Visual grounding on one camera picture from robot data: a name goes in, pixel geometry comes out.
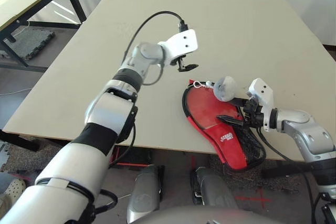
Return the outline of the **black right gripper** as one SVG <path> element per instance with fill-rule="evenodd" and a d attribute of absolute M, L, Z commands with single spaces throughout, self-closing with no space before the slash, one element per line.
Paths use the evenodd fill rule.
<path fill-rule="evenodd" d="M 262 106 L 259 105 L 257 99 L 233 98 L 230 103 L 234 106 L 243 106 L 245 121 L 228 115 L 218 115 L 216 118 L 221 122 L 232 127 L 244 127 L 245 122 L 249 127 L 262 127 L 264 125 L 264 114 L 261 112 Z"/>

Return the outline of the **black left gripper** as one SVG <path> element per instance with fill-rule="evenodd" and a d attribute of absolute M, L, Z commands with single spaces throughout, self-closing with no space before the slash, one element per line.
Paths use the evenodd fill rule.
<path fill-rule="evenodd" d="M 184 62 L 183 62 L 183 58 L 185 58 L 186 55 L 181 55 L 175 59 L 173 59 L 171 62 L 170 62 L 170 65 L 171 66 L 176 66 L 178 65 L 178 71 L 179 72 L 188 72 L 188 71 L 191 71 L 195 68 L 198 67 L 197 64 L 189 64 L 189 65 L 185 65 Z"/>

